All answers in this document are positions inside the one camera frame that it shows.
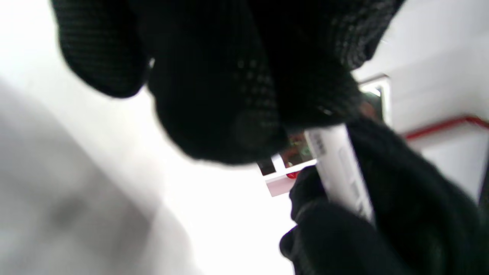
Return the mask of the person's left hand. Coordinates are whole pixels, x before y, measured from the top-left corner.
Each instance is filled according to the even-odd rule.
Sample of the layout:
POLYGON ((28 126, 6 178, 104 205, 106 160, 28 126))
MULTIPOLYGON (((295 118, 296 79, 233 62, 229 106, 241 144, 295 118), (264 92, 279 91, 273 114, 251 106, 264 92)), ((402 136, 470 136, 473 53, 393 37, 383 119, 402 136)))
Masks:
POLYGON ((195 159, 254 163, 291 133, 360 116, 351 72, 402 0, 52 0, 69 68, 127 99, 146 86, 195 159))

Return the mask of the person's right hand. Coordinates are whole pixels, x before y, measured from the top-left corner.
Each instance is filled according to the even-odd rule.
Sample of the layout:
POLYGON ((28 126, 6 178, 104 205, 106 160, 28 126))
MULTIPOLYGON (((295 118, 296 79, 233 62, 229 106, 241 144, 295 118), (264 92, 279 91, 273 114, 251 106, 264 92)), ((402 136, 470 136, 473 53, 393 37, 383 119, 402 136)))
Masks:
POLYGON ((376 226, 329 202, 315 167, 289 197, 296 226, 280 252, 296 275, 487 275, 488 220, 472 199, 383 123, 348 131, 376 226))

